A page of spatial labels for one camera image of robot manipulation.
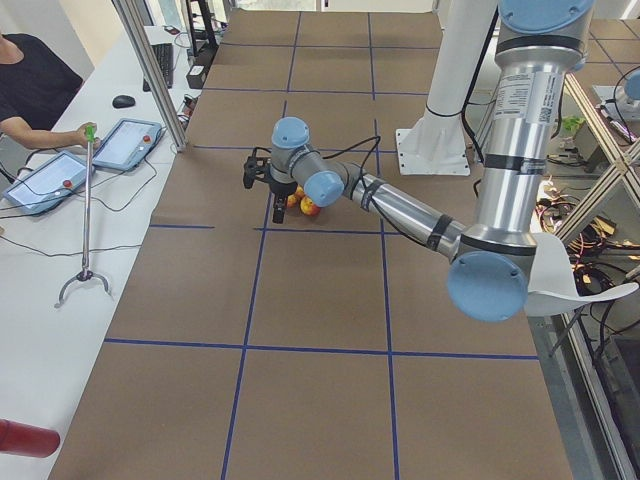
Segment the person's hand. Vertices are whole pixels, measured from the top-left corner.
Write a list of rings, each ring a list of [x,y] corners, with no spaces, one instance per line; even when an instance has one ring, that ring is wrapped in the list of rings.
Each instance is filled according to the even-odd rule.
[[[82,148],[91,146],[92,148],[98,148],[101,140],[97,136],[97,125],[92,122],[81,125],[75,132],[75,144]]]

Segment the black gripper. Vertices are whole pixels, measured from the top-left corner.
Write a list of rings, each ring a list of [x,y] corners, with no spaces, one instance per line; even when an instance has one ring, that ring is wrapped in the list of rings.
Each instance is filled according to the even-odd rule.
[[[272,222],[282,224],[286,214],[286,198],[296,191],[296,181],[288,173],[269,168],[270,190],[275,195]]]

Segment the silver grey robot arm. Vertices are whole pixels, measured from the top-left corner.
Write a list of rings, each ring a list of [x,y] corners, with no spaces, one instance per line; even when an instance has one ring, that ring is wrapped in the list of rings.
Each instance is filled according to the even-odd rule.
[[[518,312],[565,313],[586,303],[576,291],[559,240],[532,233],[530,222],[566,75],[586,53],[589,1],[484,1],[480,13],[457,1],[441,45],[423,117],[396,133],[406,175],[467,175],[462,150],[463,90],[482,33],[498,21],[500,69],[474,220],[463,225],[362,166],[323,157],[299,118],[279,120],[264,178],[276,196],[274,219],[297,187],[318,206],[341,197],[357,202],[400,233],[449,259],[448,293],[456,307],[482,321]]]

